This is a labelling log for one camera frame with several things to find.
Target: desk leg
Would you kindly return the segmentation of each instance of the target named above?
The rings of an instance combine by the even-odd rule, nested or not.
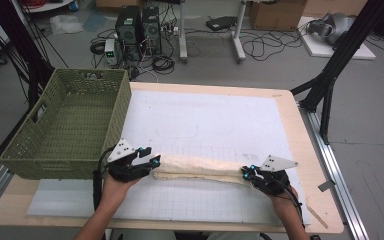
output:
[[[105,229],[105,239],[111,240],[112,229]]]
[[[236,30],[232,32],[233,43],[235,44],[236,52],[238,53],[238,63],[246,59],[244,49],[242,48],[239,34],[241,33],[242,21],[244,20],[246,1],[241,0],[239,6],[238,21],[236,22]]]
[[[183,63],[188,61],[188,51],[186,49],[186,34],[185,34],[185,0],[180,0],[180,34],[179,34],[179,50],[180,60]]]

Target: paper sheet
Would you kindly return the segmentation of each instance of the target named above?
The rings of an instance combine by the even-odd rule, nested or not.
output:
[[[133,91],[122,136],[134,147],[152,147],[153,153],[243,165],[261,165],[270,154],[293,160],[276,102],[270,98]],[[295,169],[287,173],[304,196]],[[304,222],[310,224],[305,201],[300,201]],[[92,202],[91,181],[41,180],[28,214],[88,217]],[[250,186],[152,176],[129,190],[115,217],[281,225],[270,200]]]

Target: gray floor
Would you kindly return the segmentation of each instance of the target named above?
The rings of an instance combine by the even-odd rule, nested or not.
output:
[[[51,11],[42,18],[46,21],[49,15],[61,13],[71,14],[65,10]],[[82,22],[91,16],[86,10],[74,15]],[[90,40],[113,26],[114,21],[103,20],[93,26],[95,29],[50,36],[49,40],[70,67],[90,68]],[[310,57],[301,46],[285,49],[264,62],[248,57],[238,65],[227,37],[198,35],[189,37],[188,41],[193,42],[188,46],[195,58],[189,58],[186,65],[181,64],[176,51],[175,71],[158,75],[160,83],[292,89],[317,76],[328,61]],[[340,75],[333,96],[329,137],[369,238],[384,239],[384,51],[366,44],[377,58],[375,61],[352,60]],[[53,66],[63,67],[55,54],[48,53]],[[156,81],[151,74],[143,74],[137,80]],[[0,143],[26,108],[13,67],[0,65]],[[341,235],[322,235],[322,239],[350,239],[345,229]],[[73,228],[0,227],[0,239],[67,239],[76,231],[78,229]],[[286,239],[284,234],[272,237]]]

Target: green wicker basket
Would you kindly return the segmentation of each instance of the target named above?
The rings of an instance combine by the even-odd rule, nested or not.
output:
[[[0,163],[27,179],[92,178],[120,140],[131,94],[124,70],[55,70]]]

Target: wooden table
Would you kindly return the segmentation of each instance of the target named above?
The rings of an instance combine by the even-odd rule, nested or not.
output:
[[[287,90],[234,87],[194,86],[154,83],[131,83],[132,90],[208,93],[273,98],[276,101],[301,186],[306,195],[311,225],[308,233],[341,233],[344,229],[330,190],[321,192],[318,186],[326,181],[319,160],[297,108]],[[0,225],[81,227],[86,218],[27,216],[27,209],[39,185],[38,180],[14,176],[0,198]],[[171,229],[199,231],[285,232],[284,228],[262,224],[175,222],[154,220],[113,219],[109,228]]]

